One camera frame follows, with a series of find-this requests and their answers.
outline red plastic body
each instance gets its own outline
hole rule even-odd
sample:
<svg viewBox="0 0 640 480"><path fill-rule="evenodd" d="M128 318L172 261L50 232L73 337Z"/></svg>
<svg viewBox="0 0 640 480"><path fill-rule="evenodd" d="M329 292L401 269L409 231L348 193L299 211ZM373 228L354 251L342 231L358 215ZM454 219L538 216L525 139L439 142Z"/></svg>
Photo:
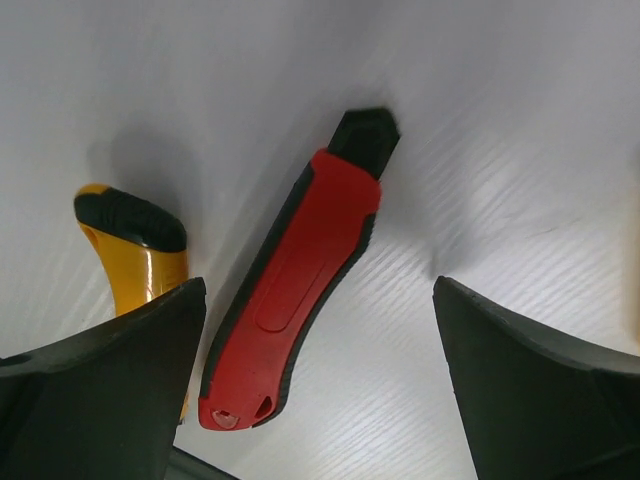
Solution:
<svg viewBox="0 0 640 480"><path fill-rule="evenodd" d="M313 180L224 346L209 396L199 399L205 428L249 428L274 412L296 338L378 210L380 185L364 170L325 150L311 167Z"/></svg>

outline yellow and black object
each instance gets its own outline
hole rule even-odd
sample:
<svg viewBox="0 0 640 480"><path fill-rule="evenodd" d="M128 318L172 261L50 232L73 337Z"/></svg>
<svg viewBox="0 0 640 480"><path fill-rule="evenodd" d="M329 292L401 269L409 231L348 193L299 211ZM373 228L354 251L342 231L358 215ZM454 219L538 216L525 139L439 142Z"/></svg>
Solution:
<svg viewBox="0 0 640 480"><path fill-rule="evenodd" d="M141 307L189 278L187 232L166 210L98 183L82 187L73 205L80 228L109 279L116 316ZM180 421L187 404L188 396Z"/></svg>

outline white surface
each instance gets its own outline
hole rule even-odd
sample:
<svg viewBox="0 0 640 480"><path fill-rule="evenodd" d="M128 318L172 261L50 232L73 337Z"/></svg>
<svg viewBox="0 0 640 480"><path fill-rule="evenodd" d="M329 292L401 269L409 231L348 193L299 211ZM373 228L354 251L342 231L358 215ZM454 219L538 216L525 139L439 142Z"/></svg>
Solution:
<svg viewBox="0 0 640 480"><path fill-rule="evenodd" d="M342 111L384 103L403 138L374 239L284 413L213 433L192 407L176 443L243 480L475 478L433 279L635 351L638 32L632 0L5 0L0 356L112 315L71 205L101 181L187 225L197 372L304 163Z"/></svg>

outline red utility knife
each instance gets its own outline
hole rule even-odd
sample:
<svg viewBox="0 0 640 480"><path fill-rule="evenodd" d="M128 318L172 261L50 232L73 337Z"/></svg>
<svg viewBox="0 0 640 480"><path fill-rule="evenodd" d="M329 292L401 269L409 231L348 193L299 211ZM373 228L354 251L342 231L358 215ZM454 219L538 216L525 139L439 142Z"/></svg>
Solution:
<svg viewBox="0 0 640 480"><path fill-rule="evenodd" d="M209 351L204 428L255 427L283 410L314 318L367 248L399 139L389 110L348 111L298 178Z"/></svg>

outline yellow handle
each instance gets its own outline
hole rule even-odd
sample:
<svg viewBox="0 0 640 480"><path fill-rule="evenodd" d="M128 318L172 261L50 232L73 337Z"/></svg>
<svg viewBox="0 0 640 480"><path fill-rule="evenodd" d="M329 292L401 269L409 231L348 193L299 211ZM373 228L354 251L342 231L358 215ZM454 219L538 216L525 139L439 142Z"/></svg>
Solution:
<svg viewBox="0 0 640 480"><path fill-rule="evenodd" d="M135 310L189 278L186 233L168 212L100 184L80 189L74 206L111 284L116 315Z"/></svg>

